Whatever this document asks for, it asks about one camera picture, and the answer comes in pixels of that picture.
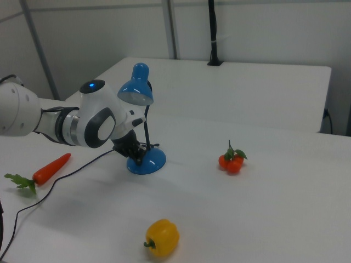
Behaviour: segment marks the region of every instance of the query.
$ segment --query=lamp shade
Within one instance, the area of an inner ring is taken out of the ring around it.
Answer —
[[[133,105],[151,105],[154,102],[154,97],[148,85],[148,76],[149,67],[146,64],[135,64],[131,80],[122,86],[117,96]]]

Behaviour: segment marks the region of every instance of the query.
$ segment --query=pepper stem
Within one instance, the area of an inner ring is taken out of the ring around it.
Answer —
[[[146,247],[146,248],[150,248],[151,247],[151,248],[155,249],[156,245],[155,245],[155,242],[152,239],[150,239],[149,243],[144,242],[144,247]]]

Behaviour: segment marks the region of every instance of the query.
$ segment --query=toy vegetable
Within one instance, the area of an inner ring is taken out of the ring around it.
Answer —
[[[226,169],[229,173],[235,174],[240,171],[244,159],[247,159],[244,152],[239,149],[234,150],[229,140],[229,148],[224,155],[219,157],[218,162],[219,165]]]
[[[153,223],[146,232],[144,246],[155,256],[167,256],[177,246],[179,233],[174,223],[161,219]]]
[[[36,193],[35,184],[43,185],[45,184],[58,170],[64,166],[64,164],[68,161],[71,157],[70,153],[66,153],[62,155],[60,158],[54,160],[53,162],[49,163],[47,166],[41,168],[40,170],[36,171],[33,174],[32,179],[24,178],[18,174],[6,174],[5,178],[10,178],[12,182],[19,185],[17,188],[25,188],[29,187],[33,193]]]

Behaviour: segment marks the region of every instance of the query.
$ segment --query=lamp base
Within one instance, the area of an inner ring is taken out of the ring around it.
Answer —
[[[158,148],[151,148],[145,154],[141,165],[136,165],[131,158],[128,158],[127,168],[133,174],[152,174],[160,170],[165,163],[165,153]]]

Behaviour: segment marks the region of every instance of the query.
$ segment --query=tomato cluster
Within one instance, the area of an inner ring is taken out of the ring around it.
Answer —
[[[219,166],[226,169],[231,174],[236,174],[240,171],[244,159],[247,159],[246,155],[241,150],[234,150],[230,145],[224,155],[221,155],[218,159]]]

